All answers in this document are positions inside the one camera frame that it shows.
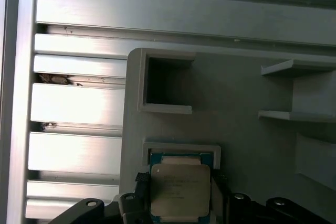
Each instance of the aluminum slat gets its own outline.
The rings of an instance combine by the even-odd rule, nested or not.
[[[119,175],[120,158],[120,137],[30,134],[30,170]]]
[[[78,201],[28,199],[25,217],[51,220],[72,207]]]
[[[47,24],[335,45],[335,15],[336,10],[331,9],[233,0],[37,0],[36,20]]]
[[[119,193],[119,186],[41,182],[29,180],[27,198],[85,199],[97,198],[111,202]]]
[[[125,91],[33,84],[32,121],[122,126]]]
[[[36,55],[34,72],[125,78],[126,60]]]
[[[172,42],[156,42],[134,39],[101,39],[51,34],[35,35],[35,51],[39,54],[71,55],[127,59],[135,48],[168,49],[209,54],[264,57],[275,59],[298,59],[336,63],[335,57],[279,51],[262,51],[242,48],[188,45]]]

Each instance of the metal frame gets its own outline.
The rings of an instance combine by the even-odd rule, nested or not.
[[[18,0],[0,0],[0,209],[7,212]],[[6,223],[6,214],[0,223]]]
[[[35,0],[19,0],[17,24],[15,72],[19,74],[14,76],[8,224],[21,224],[25,216]]]

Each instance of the debris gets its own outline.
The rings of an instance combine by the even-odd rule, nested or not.
[[[65,74],[41,73],[39,74],[39,77],[43,83],[60,85],[70,84],[70,81],[68,80],[69,76]]]
[[[57,123],[41,123],[41,131],[45,131],[46,128],[49,126],[55,128],[57,126]]]

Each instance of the black lever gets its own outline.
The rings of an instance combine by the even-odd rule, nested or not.
[[[297,223],[331,224],[330,222],[322,219],[320,216],[317,216],[289,199],[272,198],[266,202],[266,206],[292,220],[295,220]]]

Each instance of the rectangular opening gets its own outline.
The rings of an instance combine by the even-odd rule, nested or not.
[[[165,59],[150,56],[147,59],[146,87],[144,93],[145,103],[188,105],[175,99],[170,88],[181,78],[181,71],[191,65],[190,60]]]

